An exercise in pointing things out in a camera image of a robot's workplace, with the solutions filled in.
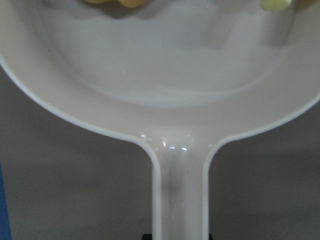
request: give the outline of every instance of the toy frying pan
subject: toy frying pan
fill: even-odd
[[[50,112],[149,154],[153,239],[207,240],[215,152],[319,100],[319,26],[316,0],[2,0],[0,63]]]

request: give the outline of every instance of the pan handle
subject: pan handle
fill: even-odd
[[[208,240],[208,145],[164,143],[153,161],[153,240]]]

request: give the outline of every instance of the blue object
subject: blue object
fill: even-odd
[[[0,165],[0,240],[12,240],[1,165]]]

